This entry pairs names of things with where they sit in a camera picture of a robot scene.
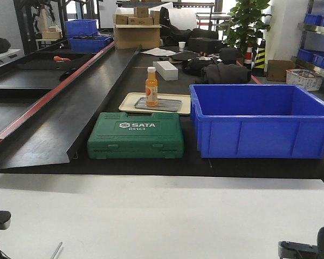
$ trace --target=beige tray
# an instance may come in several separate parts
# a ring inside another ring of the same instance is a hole
[[[135,108],[134,105],[141,97],[145,97],[145,93],[129,93],[129,94],[127,94],[125,99],[119,106],[119,110],[121,112],[136,112],[136,113],[165,112],[165,111]],[[182,103],[181,103],[181,106],[178,109],[177,113],[179,115],[189,115],[190,114],[190,96],[185,95],[185,94],[159,93],[158,98],[170,99],[170,100],[181,100]]]

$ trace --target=black box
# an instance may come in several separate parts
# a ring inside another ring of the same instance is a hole
[[[227,45],[219,39],[189,38],[188,50],[193,52],[204,52],[206,54],[219,53],[219,50]]]

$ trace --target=bottle cap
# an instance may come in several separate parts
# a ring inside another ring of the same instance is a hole
[[[156,68],[154,66],[149,66],[147,72],[156,72]]]

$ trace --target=orange object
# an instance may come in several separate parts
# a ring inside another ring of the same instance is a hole
[[[59,57],[59,56],[54,56],[54,60],[55,61],[69,61],[70,59],[69,58],[62,58],[62,57]]]
[[[156,68],[149,66],[147,68],[147,79],[145,82],[145,93],[146,93],[146,105],[157,106],[158,105],[158,81],[156,79]]]

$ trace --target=warning striped post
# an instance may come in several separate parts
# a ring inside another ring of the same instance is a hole
[[[244,55],[244,62],[243,62],[243,65],[247,67],[249,70],[252,70],[252,51],[253,51],[253,45],[250,42],[247,48],[247,52]]]
[[[258,47],[258,53],[255,57],[254,67],[252,69],[253,76],[263,77],[265,71],[265,51],[266,41],[263,39],[260,46]]]

